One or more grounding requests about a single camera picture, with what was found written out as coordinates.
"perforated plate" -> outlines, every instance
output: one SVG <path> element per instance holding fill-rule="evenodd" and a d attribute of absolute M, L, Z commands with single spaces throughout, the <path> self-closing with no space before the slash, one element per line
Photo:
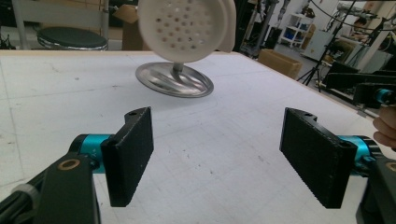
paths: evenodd
<path fill-rule="evenodd" d="M 228 22 L 219 0 L 144 0 L 139 27 L 149 47 L 176 63 L 200 60 L 214 51 Z"/>

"table surface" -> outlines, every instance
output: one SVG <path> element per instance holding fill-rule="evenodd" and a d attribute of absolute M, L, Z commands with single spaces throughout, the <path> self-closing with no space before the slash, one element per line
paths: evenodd
<path fill-rule="evenodd" d="M 325 209 L 279 151 L 285 107 L 318 116 L 335 134 L 372 136 L 372 122 L 245 56 L 214 53 L 188 66 L 212 94 L 176 98 L 143 86 L 150 52 L 0 52 L 0 199 L 62 157 L 81 133 L 115 133 L 151 106 L 154 152 L 130 205 L 103 223 L 356 223 L 366 179 L 352 176 L 342 209 Z M 389 149 L 382 147 L 385 153 Z"/>

